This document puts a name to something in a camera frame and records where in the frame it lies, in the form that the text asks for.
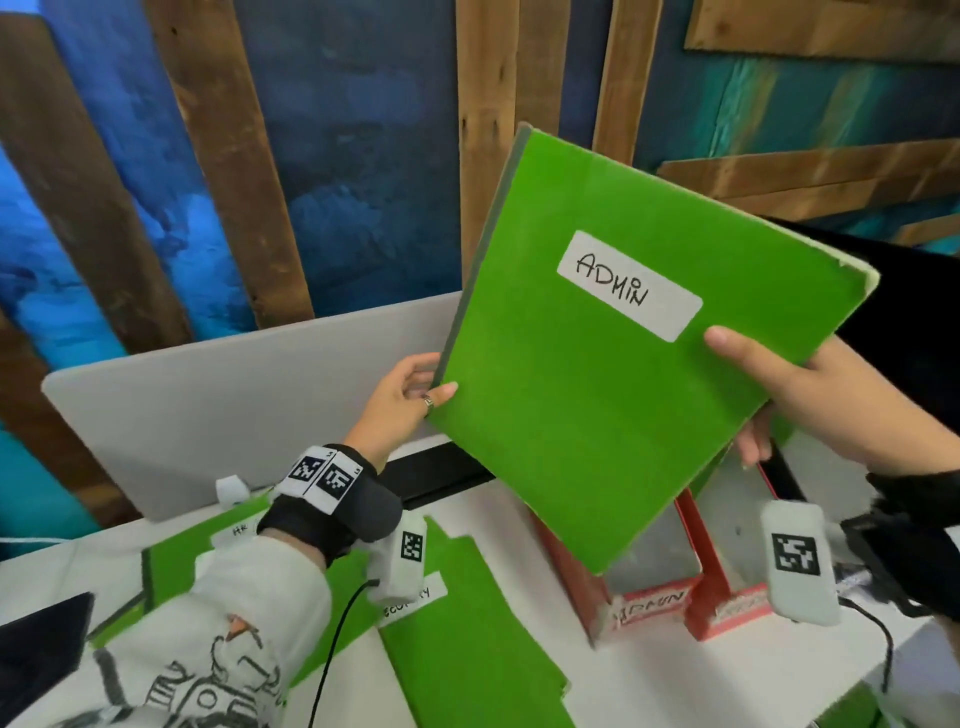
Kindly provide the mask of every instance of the fingernail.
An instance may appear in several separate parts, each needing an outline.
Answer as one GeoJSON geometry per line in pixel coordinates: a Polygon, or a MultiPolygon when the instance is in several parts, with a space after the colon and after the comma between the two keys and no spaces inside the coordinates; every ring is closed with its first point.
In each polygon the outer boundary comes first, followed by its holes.
{"type": "Polygon", "coordinates": [[[710,327],[704,331],[704,341],[712,347],[722,347],[727,343],[730,330],[724,327],[710,327]]]}

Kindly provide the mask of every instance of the sleeve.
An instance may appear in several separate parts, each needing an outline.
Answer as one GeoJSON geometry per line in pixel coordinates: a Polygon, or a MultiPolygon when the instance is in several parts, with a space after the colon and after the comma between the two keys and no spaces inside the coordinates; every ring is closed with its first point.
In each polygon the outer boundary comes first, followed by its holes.
{"type": "Polygon", "coordinates": [[[44,723],[276,726],[329,616],[323,573],[294,548],[258,536],[217,550],[189,593],[84,655],[44,698],[59,708],[44,723]]]}

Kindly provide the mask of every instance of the qr code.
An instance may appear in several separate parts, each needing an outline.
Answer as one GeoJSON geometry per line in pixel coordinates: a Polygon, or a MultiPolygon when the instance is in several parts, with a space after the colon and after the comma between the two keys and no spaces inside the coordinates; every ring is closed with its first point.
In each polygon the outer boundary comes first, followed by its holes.
{"type": "Polygon", "coordinates": [[[407,561],[423,561],[423,537],[419,533],[403,532],[400,558],[407,561]]]}
{"type": "Polygon", "coordinates": [[[317,473],[320,471],[320,468],[324,466],[325,462],[325,460],[321,460],[320,458],[304,455],[287,477],[309,483],[317,476],[317,473]]]}
{"type": "Polygon", "coordinates": [[[820,560],[817,558],[817,542],[811,536],[789,536],[775,533],[774,561],[780,571],[820,575],[820,560]]]}
{"type": "Polygon", "coordinates": [[[356,478],[345,471],[343,468],[339,467],[336,461],[330,463],[330,467],[324,471],[324,474],[320,476],[320,481],[317,485],[320,486],[322,491],[325,491],[335,497],[337,500],[340,500],[344,496],[344,493],[347,492],[353,481],[356,478]]]}

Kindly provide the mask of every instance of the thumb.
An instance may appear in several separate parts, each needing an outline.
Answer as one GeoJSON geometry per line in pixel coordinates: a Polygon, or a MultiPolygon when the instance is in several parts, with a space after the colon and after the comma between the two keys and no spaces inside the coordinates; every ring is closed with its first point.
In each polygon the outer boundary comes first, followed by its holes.
{"type": "Polygon", "coordinates": [[[441,407],[453,398],[459,386],[457,382],[449,381],[446,384],[441,384],[439,387],[434,387],[426,393],[426,396],[433,400],[434,407],[441,407]]]}
{"type": "Polygon", "coordinates": [[[804,371],[757,341],[726,327],[708,328],[704,341],[771,395],[781,394],[787,382],[804,371]]]}

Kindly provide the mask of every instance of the white table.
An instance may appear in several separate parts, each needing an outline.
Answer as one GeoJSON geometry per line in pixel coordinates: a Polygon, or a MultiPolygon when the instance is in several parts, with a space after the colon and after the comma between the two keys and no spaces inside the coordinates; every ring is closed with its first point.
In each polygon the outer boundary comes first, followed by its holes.
{"type": "MultiPolygon", "coordinates": [[[[138,521],[0,563],[0,623],[71,595],[97,595],[97,624],[140,591],[139,551],[216,513],[211,506],[163,523],[138,521]]],[[[636,726],[801,728],[883,658],[876,626],[844,610],[830,629],[767,617],[708,643],[681,623],[641,626],[593,650],[533,534],[525,509],[500,483],[425,506],[451,537],[469,534],[516,616],[571,682],[564,699],[579,728],[636,726]]],[[[897,643],[924,620],[870,606],[897,643]]],[[[291,695],[285,725],[303,728],[319,673],[291,695]]],[[[44,723],[44,701],[14,728],[44,723]]],[[[413,725],[374,630],[330,668],[318,726],[413,725]]]]}

